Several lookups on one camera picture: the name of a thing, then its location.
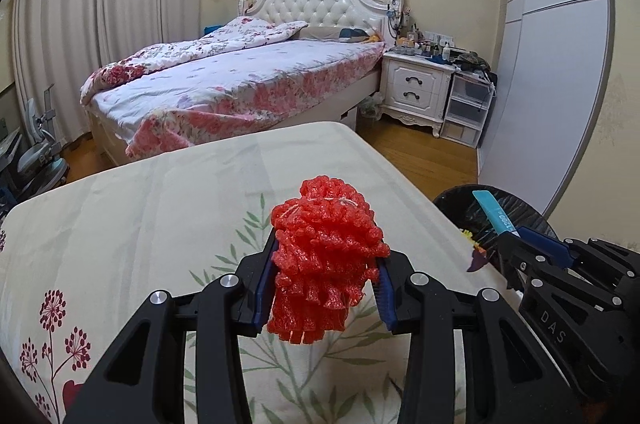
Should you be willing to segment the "teal white tube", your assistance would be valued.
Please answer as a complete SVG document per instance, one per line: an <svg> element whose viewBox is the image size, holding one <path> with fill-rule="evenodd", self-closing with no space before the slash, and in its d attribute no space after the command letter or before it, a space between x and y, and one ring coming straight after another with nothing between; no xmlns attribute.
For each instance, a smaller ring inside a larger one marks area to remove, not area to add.
<svg viewBox="0 0 640 424"><path fill-rule="evenodd" d="M491 227L495 230L498 236L503 233L512 233L512 235L518 237L518 229L515 228L511 222L506 211L503 210L494 195L487 190L476 189L472 191L472 195L480 205L485 215L490 222Z"/></svg>

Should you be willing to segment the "white tufted bed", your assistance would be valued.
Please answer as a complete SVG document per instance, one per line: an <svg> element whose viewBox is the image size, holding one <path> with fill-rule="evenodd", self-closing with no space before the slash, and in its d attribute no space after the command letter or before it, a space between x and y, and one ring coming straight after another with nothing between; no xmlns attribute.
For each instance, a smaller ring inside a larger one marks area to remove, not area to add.
<svg viewBox="0 0 640 424"><path fill-rule="evenodd" d="M392 38L378 0L239 0L239 15L309 26L290 40L157 71L91 99L91 133L116 164L264 129L354 124L378 92Z"/></svg>

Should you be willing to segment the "white sliding wardrobe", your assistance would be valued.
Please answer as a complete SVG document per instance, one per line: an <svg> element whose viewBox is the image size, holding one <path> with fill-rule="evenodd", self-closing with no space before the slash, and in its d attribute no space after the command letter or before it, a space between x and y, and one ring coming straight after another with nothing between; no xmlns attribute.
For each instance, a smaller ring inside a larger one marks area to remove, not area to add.
<svg viewBox="0 0 640 424"><path fill-rule="evenodd" d="M596 123L613 30L613 0L506 0L481 183L551 214Z"/></svg>

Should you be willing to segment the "floral quilt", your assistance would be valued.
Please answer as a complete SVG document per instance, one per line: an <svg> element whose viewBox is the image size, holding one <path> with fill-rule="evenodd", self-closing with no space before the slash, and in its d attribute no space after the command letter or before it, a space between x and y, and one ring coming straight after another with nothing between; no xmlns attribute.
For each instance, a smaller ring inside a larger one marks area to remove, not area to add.
<svg viewBox="0 0 640 424"><path fill-rule="evenodd" d="M137 53L118 62L110 62L91 73L81 86L80 104L88 106L96 94L118 88L157 71L195 60L290 40L294 34L308 26L308 22L301 20L276 25L259 18L240 16L198 39L143 47Z"/></svg>

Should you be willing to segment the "black trash bag bin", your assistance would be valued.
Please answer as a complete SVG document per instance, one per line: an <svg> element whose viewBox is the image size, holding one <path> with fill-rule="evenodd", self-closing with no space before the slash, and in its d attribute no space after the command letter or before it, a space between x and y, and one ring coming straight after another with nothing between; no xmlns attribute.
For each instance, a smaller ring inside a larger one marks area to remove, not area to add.
<svg viewBox="0 0 640 424"><path fill-rule="evenodd" d="M488 264L500 269L498 236L502 233L519 236L527 228L558 239L547 220L531 205L494 186L466 184L452 187L442 192L434 203L471 241L469 273L476 273Z"/></svg>

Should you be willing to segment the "red foam fruit net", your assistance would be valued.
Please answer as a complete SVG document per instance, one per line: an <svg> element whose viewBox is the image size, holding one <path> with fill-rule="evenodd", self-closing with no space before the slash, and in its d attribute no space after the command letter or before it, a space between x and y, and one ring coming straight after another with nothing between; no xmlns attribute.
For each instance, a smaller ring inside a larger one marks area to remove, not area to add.
<svg viewBox="0 0 640 424"><path fill-rule="evenodd" d="M320 175L272 209L271 226L278 248L268 331L291 344L344 331L366 283L378 282L378 260L390 256L370 204L352 185Z"/></svg>

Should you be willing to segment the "cream floral bed sheet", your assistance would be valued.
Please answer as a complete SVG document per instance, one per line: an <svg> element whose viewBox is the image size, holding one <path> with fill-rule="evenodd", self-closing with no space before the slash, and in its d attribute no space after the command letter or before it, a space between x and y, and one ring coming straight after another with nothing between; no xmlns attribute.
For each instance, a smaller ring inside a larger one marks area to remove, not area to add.
<svg viewBox="0 0 640 424"><path fill-rule="evenodd" d="M518 294L419 189L351 129L317 122L119 166L13 209L1 225L1 352L26 406L1 423L62 423L75 395L153 291L198 292L268 239L271 209L304 179L353 185L384 240L448 289ZM378 319L368 283L343 333L291 345L241 338L254 423L395 423L409 352Z"/></svg>

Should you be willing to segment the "nightstand clutter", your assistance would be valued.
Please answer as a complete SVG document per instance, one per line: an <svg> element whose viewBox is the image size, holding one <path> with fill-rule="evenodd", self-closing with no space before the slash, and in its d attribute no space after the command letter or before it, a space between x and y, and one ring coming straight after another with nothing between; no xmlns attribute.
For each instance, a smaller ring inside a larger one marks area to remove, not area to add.
<svg viewBox="0 0 640 424"><path fill-rule="evenodd" d="M423 31L412 24L405 0L388 0L386 29L393 40L394 50L399 54L421 56L430 62L454 66L460 71L476 73L494 82L491 66L477 52L457 47L451 36Z"/></svg>

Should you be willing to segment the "white nightstand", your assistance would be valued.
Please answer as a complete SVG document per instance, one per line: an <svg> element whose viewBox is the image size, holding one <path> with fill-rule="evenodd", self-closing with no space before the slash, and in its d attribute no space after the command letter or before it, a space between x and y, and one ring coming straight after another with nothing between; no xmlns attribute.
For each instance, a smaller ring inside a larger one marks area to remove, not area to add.
<svg viewBox="0 0 640 424"><path fill-rule="evenodd" d="M439 137L453 66L423 57L387 52L382 58L382 114L405 125L429 127Z"/></svg>

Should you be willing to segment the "clear plastic drawer unit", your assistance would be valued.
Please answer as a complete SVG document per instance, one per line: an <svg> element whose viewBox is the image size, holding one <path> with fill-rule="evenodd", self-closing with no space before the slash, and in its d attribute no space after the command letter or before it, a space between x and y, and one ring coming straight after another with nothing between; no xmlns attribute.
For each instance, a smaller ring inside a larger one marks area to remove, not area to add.
<svg viewBox="0 0 640 424"><path fill-rule="evenodd" d="M495 97L494 83L473 72L457 71L451 77L442 138L466 147L480 144Z"/></svg>

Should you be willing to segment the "grey desk chair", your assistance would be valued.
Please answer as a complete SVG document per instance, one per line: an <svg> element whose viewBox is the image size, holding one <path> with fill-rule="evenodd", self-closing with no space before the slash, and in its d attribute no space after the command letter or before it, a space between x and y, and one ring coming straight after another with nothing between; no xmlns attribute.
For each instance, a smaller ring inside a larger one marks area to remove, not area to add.
<svg viewBox="0 0 640 424"><path fill-rule="evenodd" d="M55 136L53 120L56 112L52 106L52 88L53 84L43 91L42 114L37 111L35 99L29 98L26 105L26 129L32 146L17 163L18 177L24 183L21 200L64 185L70 173L70 166L62 157L62 143Z"/></svg>

